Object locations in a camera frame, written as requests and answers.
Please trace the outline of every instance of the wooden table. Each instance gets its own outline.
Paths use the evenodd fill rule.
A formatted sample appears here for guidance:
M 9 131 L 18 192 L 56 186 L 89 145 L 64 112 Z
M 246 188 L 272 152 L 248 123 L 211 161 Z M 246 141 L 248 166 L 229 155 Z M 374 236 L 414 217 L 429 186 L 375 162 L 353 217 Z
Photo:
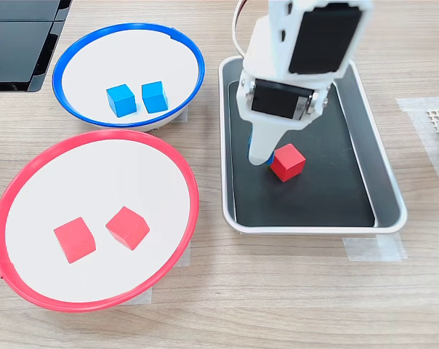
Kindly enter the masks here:
M 245 237 L 220 204 L 217 68 L 234 55 L 234 1 L 75 0 L 44 87 L 0 93 L 0 196 L 34 156 L 94 129 L 58 104 L 57 58 L 103 26 L 146 21 L 189 35 L 206 79 L 189 122 L 152 132 L 176 147 L 196 174 L 201 213 L 190 266 L 153 288 L 150 305 L 85 314 L 54 313 L 0 279 L 0 348 L 373 348 L 439 349 L 439 179 L 396 97 L 439 96 L 439 1 L 376 1 L 357 62 L 387 154 L 409 210 L 408 259 L 349 262 L 341 237 Z M 250 35 L 266 2 L 250 1 Z

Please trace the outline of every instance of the cube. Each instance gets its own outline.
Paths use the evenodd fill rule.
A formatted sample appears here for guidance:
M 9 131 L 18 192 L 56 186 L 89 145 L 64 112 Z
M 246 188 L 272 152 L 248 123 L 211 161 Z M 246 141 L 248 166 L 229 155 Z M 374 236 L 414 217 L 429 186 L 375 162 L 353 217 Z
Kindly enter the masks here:
M 126 84 L 106 90 L 111 110 L 119 118 L 137 111 L 135 96 Z
M 148 113 L 168 110 L 168 99 L 161 81 L 142 85 L 142 100 Z
M 150 231 L 146 221 L 125 206 L 107 223 L 106 228 L 116 240 L 132 251 Z
M 82 217 L 61 225 L 54 232 L 69 263 L 95 251 L 94 236 Z
M 289 143 L 275 150 L 273 163 L 270 168 L 280 180 L 286 182 L 302 173 L 305 161 L 305 157 Z

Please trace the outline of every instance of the blue-rimmed bowl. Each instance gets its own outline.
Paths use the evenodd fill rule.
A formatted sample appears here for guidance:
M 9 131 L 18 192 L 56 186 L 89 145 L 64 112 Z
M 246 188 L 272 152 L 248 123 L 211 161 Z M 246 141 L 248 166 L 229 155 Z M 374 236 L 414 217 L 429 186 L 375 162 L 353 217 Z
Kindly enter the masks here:
M 72 44 L 52 78 L 60 104 L 77 118 L 100 127 L 159 128 L 176 118 L 196 96 L 205 76 L 197 45 L 174 28 L 124 23 L 99 29 Z M 169 109 L 149 114 L 141 86 L 162 81 Z M 110 109 L 106 89 L 127 84 L 137 112 L 121 118 Z

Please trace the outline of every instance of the robotic arm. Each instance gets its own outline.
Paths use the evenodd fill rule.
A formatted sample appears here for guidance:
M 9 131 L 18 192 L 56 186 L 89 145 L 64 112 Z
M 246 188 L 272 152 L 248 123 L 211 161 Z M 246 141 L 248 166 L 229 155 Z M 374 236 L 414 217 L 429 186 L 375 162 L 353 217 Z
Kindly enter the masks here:
M 249 160 L 266 162 L 289 130 L 323 113 L 335 79 L 345 74 L 372 11 L 371 0 L 269 0 L 243 56 L 237 92 L 239 115 L 252 123 Z

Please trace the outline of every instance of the metal tray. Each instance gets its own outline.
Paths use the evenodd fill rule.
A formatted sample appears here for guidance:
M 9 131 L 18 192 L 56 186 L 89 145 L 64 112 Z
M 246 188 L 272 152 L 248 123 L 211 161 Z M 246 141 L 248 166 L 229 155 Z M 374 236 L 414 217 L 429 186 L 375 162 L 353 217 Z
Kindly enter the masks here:
M 387 160 L 358 72 L 350 64 L 334 82 L 324 114 L 287 132 L 307 159 L 282 183 L 267 165 L 247 159 L 251 124 L 237 111 L 242 59 L 219 66 L 222 211 L 240 233 L 383 234 L 401 229 L 407 209 Z

